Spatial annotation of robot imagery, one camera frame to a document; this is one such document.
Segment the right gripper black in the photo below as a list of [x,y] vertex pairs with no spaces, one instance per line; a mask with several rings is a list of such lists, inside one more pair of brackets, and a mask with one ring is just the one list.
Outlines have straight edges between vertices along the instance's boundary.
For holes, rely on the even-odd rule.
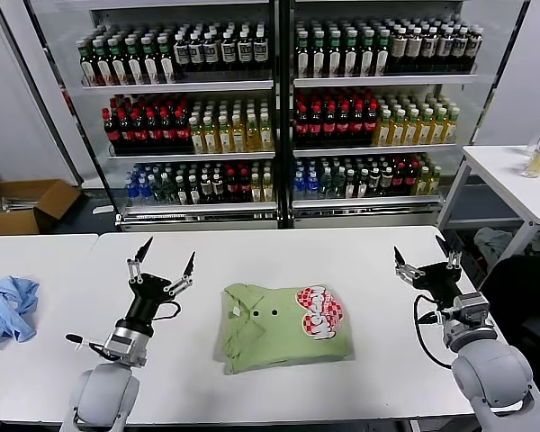
[[452,308],[455,297],[461,295],[457,286],[462,274],[462,252],[435,235],[436,242],[445,254],[445,261],[416,268],[408,264],[396,246],[394,250],[395,274],[415,289],[427,291],[439,309]]

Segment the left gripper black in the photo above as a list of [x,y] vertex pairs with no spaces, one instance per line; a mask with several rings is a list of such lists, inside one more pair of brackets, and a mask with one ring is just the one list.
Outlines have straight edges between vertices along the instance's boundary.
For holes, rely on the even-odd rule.
[[138,249],[134,258],[127,259],[129,286],[134,293],[134,299],[125,317],[116,322],[117,328],[135,332],[153,332],[152,321],[157,315],[159,306],[167,302],[169,295],[179,295],[194,283],[195,252],[191,254],[182,276],[174,283],[157,275],[142,273],[141,264],[149,252],[152,241],[153,238],[150,237]]

